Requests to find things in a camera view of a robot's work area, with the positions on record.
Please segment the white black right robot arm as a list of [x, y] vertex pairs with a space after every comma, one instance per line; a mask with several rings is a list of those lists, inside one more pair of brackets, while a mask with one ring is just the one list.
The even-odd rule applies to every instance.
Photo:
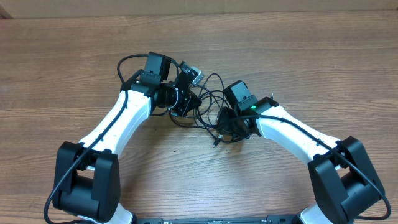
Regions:
[[227, 97], [217, 130], [234, 140], [253, 134], [276, 142], [307, 167], [315, 204], [296, 215], [269, 215], [268, 223], [381, 221], [392, 213], [382, 182], [362, 142], [340, 140], [297, 120], [272, 98]]

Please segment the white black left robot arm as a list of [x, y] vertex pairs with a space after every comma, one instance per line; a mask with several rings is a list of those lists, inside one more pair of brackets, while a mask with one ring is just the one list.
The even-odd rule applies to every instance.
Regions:
[[78, 143], [65, 141], [57, 151], [52, 193], [46, 206], [77, 217], [75, 223], [136, 223], [120, 202], [119, 156], [154, 107], [185, 116], [201, 105], [190, 90], [162, 86], [153, 96], [123, 90], [111, 111]]

